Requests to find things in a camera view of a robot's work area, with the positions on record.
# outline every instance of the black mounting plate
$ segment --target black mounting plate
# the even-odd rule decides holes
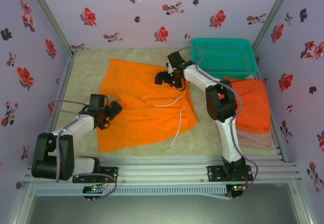
[[[118,167],[101,167],[100,172],[109,176],[112,176],[116,181],[118,177]],[[95,183],[104,183],[106,177],[104,176],[74,176],[72,183],[74,184],[95,184]]]
[[[232,177],[229,177],[223,170],[222,165],[217,166],[207,166],[207,175],[209,182],[241,182],[246,181],[245,177],[248,181],[253,180],[253,175],[251,171],[251,167],[246,165],[240,169],[237,174],[234,174]]]

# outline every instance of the folded orange cloth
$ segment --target folded orange cloth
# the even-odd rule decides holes
[[[271,112],[267,88],[261,80],[237,80],[228,78],[233,89],[243,102],[241,114],[236,119],[236,128],[253,133],[271,131]]]
[[[198,123],[189,82],[182,92],[166,83],[156,85],[154,78],[160,71],[167,71],[167,68],[110,60],[99,93],[118,99],[123,109],[108,129],[98,129],[99,152],[152,144],[175,136],[183,107],[179,133]],[[171,104],[177,98],[176,103],[168,107],[155,107]]]

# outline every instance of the white string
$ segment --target white string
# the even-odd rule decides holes
[[[167,105],[158,105],[156,107],[167,107],[167,106],[171,106],[173,104],[175,104],[180,98],[182,98],[183,95],[181,95],[180,97],[178,97],[173,103],[167,104]]]
[[[177,134],[176,136],[173,138],[173,141],[172,143],[169,145],[169,147],[167,148],[167,150],[173,145],[174,141],[176,140],[178,134],[179,134],[179,131],[180,131],[180,127],[181,127],[181,113],[182,113],[182,110],[184,110],[186,107],[182,107],[181,110],[180,110],[180,120],[179,120],[179,126],[178,126],[178,131],[177,131]]]

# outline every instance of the teal basket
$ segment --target teal basket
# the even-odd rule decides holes
[[[258,72],[253,49],[246,39],[194,38],[191,45],[204,53],[199,67],[215,78],[245,79]],[[197,49],[191,49],[191,56],[197,63],[201,53]]]

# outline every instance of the orange towel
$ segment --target orange towel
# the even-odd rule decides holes
[[[154,78],[166,67],[110,60],[109,70],[101,83],[99,93],[119,100],[123,110],[110,127],[98,130],[99,152],[125,147],[147,145],[176,135],[180,110],[179,133],[192,129],[198,120],[190,94],[190,85],[179,92],[168,84],[155,85]],[[175,104],[168,105],[182,96]]]
[[[243,102],[241,114],[236,119],[236,128],[253,133],[271,131],[271,112],[268,93],[261,80],[230,79],[232,87],[240,95]]]

